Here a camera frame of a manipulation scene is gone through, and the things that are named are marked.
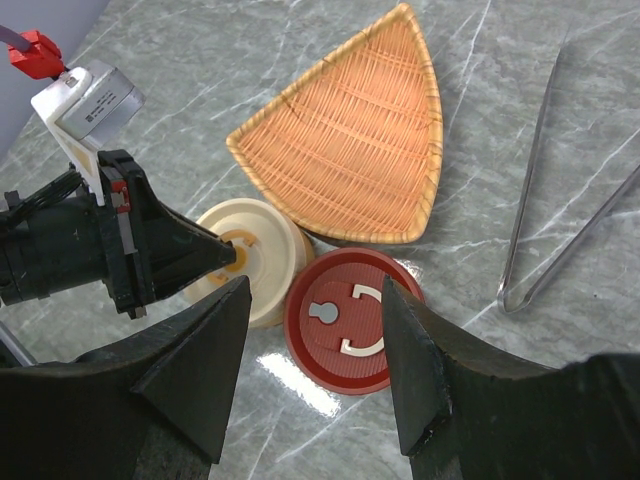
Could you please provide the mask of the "red lid with white handle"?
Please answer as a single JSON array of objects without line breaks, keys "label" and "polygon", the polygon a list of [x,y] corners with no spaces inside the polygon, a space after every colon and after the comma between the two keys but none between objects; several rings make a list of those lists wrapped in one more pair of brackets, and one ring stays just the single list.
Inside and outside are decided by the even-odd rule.
[{"label": "red lid with white handle", "polygon": [[345,395],[390,385],[381,305],[387,276],[424,298],[409,270],[376,250],[338,248],[309,265],[284,334],[295,363],[316,384]]}]

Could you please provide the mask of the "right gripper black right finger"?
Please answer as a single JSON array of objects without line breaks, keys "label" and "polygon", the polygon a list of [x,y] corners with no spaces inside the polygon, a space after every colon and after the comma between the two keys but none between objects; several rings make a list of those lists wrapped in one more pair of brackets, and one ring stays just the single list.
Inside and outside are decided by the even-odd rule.
[{"label": "right gripper black right finger", "polygon": [[477,338],[399,283],[382,294],[400,450],[416,479],[635,479],[639,358],[554,369]]}]

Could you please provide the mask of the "metal tongs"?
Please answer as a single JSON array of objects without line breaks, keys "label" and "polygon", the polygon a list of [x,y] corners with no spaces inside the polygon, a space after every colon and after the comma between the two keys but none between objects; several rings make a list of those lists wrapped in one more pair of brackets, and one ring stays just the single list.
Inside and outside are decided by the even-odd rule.
[{"label": "metal tongs", "polygon": [[605,85],[617,67],[567,35],[549,68],[531,144],[514,157],[524,175],[495,299],[506,315],[546,298],[571,255],[594,252],[591,219],[625,213],[620,200],[638,193],[639,111]]}]

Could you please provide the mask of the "cream lid with orange handle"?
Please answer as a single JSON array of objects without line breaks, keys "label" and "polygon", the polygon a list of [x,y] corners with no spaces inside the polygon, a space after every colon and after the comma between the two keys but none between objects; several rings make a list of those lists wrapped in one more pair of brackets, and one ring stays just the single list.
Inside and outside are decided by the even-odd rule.
[{"label": "cream lid with orange handle", "polygon": [[186,298],[195,303],[230,280],[246,276],[252,295],[249,326],[280,324],[294,278],[314,258],[302,230],[272,205],[250,198],[222,202],[204,213],[198,224],[231,243],[236,261],[188,286]]}]

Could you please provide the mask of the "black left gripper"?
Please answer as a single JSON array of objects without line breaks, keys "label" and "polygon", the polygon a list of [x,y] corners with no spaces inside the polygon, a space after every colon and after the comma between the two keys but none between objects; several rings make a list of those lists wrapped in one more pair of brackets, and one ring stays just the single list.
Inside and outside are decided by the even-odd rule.
[{"label": "black left gripper", "polygon": [[13,305],[95,281],[116,309],[142,316],[236,261],[229,241],[169,208],[124,150],[98,154],[101,194],[71,166],[27,197],[4,193],[1,300]]}]

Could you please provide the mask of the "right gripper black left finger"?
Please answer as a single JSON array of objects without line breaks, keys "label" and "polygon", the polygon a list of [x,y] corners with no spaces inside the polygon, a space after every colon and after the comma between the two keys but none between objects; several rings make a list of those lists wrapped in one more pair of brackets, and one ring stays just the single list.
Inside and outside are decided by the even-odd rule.
[{"label": "right gripper black left finger", "polygon": [[248,330],[238,277],[71,362],[1,372],[5,479],[204,479],[220,460]]}]

